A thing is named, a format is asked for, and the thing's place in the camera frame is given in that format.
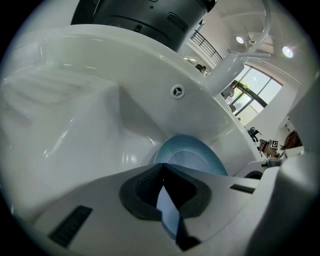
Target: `person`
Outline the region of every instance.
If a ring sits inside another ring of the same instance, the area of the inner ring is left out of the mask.
[[[201,73],[203,73],[203,72],[207,69],[206,66],[202,66],[202,65],[200,65],[200,64],[197,64],[197,65],[195,66],[195,68],[196,68],[197,70],[199,70]]]
[[[224,100],[226,100],[228,97],[233,97],[235,95],[235,87],[236,87],[237,81],[234,80],[232,83],[230,83],[228,85],[227,88],[225,88],[222,92],[221,92],[221,96],[224,98]]]
[[[286,137],[283,146],[281,146],[281,150],[288,150],[288,149],[293,149],[297,147],[301,147],[302,142],[299,138],[298,133],[296,130],[293,130],[292,132],[289,133],[289,135]]]
[[[236,107],[234,105],[232,105],[232,104],[230,104],[228,106],[230,107],[232,113],[237,110]]]

